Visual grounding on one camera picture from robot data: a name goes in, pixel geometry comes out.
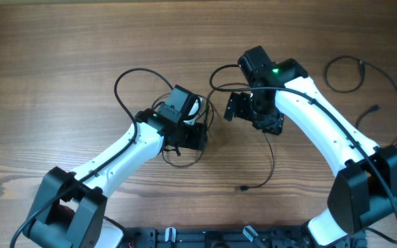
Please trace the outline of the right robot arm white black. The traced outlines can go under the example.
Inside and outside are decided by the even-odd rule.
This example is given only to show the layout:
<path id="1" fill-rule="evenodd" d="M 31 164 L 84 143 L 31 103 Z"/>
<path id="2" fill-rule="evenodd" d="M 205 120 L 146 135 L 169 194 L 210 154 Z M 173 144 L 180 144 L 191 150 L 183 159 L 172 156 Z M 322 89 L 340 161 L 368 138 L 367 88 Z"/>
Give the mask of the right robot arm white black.
<path id="1" fill-rule="evenodd" d="M 279 135 L 290 118 L 325 157 L 334 175 L 327 209 L 307 224 L 317 247 L 335 245 L 368 230 L 388 215 L 397 217 L 397 147 L 379 146 L 351 125 L 318 91 L 294 59 L 273 62 L 262 46 L 237 61 L 249 89 L 232 90 L 225 119 L 252 122 Z"/>

